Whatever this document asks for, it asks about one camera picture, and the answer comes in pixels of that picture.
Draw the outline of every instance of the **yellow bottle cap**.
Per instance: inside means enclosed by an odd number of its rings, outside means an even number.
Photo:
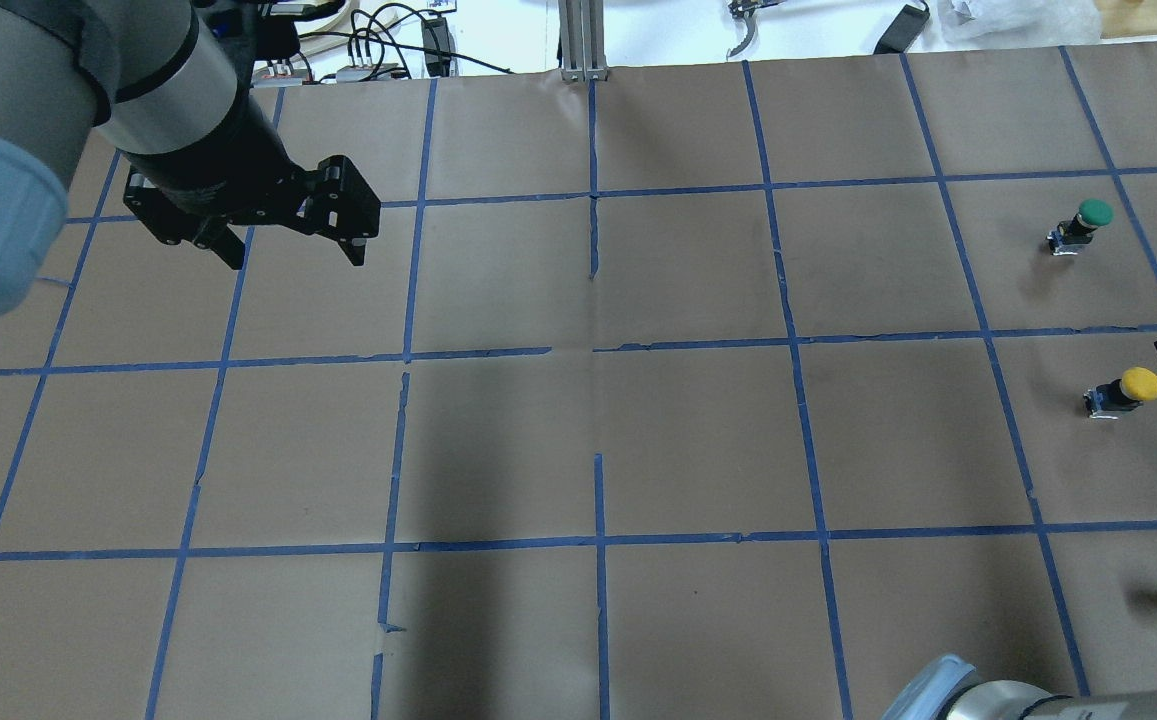
[[[1157,398],[1157,374],[1147,368],[1130,368],[1121,375],[1121,391],[1138,402]]]

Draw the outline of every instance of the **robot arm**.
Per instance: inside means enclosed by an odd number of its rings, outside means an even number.
[[[206,17],[189,0],[0,0],[0,314],[61,230],[93,126],[125,152],[125,204],[167,245],[239,269],[227,225],[286,225],[363,264],[378,197],[341,155],[290,161],[249,97],[255,20],[271,5],[197,5]]]

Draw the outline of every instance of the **wooden board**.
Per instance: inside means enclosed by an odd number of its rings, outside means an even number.
[[[1095,0],[1103,14],[1103,37],[1157,35],[1157,0]]]

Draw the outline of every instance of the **plastic bag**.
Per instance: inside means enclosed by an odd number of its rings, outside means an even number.
[[[961,9],[975,12],[973,19],[956,9],[966,3]],[[1093,45],[1103,36],[1095,0],[938,0],[936,6],[944,41],[966,49]]]

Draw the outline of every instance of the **metal post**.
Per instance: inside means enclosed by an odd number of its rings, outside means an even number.
[[[560,0],[560,58],[565,82],[609,78],[605,0]]]

